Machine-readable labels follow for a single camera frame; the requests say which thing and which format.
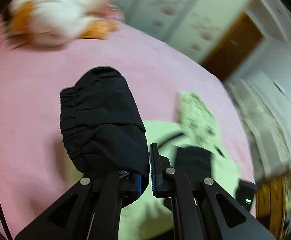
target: stuffed animal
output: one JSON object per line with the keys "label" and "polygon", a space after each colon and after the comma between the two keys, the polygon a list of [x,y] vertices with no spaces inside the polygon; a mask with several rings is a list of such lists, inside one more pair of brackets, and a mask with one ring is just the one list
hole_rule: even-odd
{"label": "stuffed animal", "polygon": [[102,20],[112,0],[13,0],[10,31],[37,45],[57,46],[82,36],[104,38],[116,28]]}

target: black fabric cover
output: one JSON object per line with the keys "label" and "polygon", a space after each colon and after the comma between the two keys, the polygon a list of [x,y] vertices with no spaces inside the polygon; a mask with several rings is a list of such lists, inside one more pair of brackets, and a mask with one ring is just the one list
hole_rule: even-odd
{"label": "black fabric cover", "polygon": [[212,178],[211,154],[210,151],[200,147],[179,147],[174,168],[196,180],[202,180],[206,177]]}
{"label": "black fabric cover", "polygon": [[60,93],[63,143],[80,172],[122,169],[149,183],[145,127],[128,84],[111,67],[88,71]]}

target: brown door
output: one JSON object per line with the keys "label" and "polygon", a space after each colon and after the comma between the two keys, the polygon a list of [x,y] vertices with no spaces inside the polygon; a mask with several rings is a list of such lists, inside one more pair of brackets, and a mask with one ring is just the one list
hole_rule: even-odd
{"label": "brown door", "polygon": [[263,38],[247,14],[242,14],[202,66],[224,81]]}

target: pink bed sheet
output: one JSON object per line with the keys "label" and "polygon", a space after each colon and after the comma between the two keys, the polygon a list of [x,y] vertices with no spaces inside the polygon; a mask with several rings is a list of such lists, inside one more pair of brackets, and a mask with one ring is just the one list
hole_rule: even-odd
{"label": "pink bed sheet", "polygon": [[246,135],[222,83],[167,44],[123,25],[108,40],[23,46],[0,52],[0,200],[13,237],[67,190],[59,93],[101,65],[126,78],[143,119],[176,121],[178,92],[197,93],[242,178],[254,181]]}

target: triangular cutout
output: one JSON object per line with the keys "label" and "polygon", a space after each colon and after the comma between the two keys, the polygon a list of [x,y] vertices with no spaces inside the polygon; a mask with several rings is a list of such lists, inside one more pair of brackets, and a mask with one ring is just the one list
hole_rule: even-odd
{"label": "triangular cutout", "polygon": [[58,208],[48,217],[50,223],[55,224],[60,228],[64,228],[67,224],[73,206],[78,198],[77,194],[71,195],[66,201],[64,201]]}
{"label": "triangular cutout", "polygon": [[229,228],[234,228],[247,221],[247,218],[236,209],[232,203],[223,195],[217,194],[216,199],[220,205],[221,211]]}

